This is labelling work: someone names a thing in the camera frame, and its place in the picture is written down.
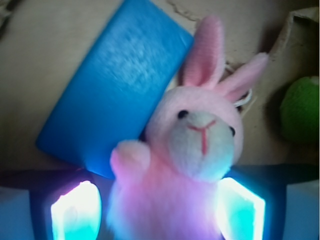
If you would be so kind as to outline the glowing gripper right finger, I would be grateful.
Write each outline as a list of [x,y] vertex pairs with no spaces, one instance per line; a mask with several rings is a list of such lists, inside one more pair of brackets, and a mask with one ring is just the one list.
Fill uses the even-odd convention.
[[266,201],[239,183],[226,177],[220,180],[217,222],[226,240],[261,240],[264,234]]

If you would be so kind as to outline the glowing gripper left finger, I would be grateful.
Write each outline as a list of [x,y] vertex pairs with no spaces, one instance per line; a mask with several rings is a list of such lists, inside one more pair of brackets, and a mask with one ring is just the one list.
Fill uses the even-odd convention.
[[95,184],[80,182],[50,207],[54,240],[95,240],[102,220],[102,200]]

